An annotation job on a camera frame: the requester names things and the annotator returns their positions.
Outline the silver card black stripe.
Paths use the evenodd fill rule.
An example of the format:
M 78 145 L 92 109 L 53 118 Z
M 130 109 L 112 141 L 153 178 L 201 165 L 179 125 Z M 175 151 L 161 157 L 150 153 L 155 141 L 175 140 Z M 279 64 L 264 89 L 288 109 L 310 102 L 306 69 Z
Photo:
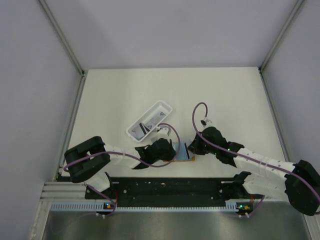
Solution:
M 188 160 L 190 158 L 190 155 L 189 155 L 188 146 L 186 142 L 184 143 L 184 151 L 185 151 L 186 159 Z

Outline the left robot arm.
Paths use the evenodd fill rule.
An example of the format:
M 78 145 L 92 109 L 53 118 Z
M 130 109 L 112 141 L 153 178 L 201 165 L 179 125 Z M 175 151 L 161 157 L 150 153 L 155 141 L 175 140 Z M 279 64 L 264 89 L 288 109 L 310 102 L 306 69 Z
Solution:
M 93 187 L 102 198 L 109 198 L 114 191 L 107 166 L 121 166 L 132 170 L 157 168 L 158 161 L 168 165 L 176 157 L 171 140 L 160 138 L 152 144 L 129 149 L 105 144 L 100 136 L 94 136 L 64 153 L 66 166 L 73 183 L 85 183 Z

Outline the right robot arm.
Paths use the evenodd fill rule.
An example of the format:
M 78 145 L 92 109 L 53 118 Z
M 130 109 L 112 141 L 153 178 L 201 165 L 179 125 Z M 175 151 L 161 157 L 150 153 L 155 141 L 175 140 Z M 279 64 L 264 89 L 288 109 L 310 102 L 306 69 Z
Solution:
M 311 163 L 275 160 L 226 140 L 210 126 L 198 133 L 188 150 L 196 155 L 214 155 L 220 162 L 241 170 L 233 192 L 239 198 L 263 195 L 291 204 L 298 212 L 320 213 L 320 175 Z

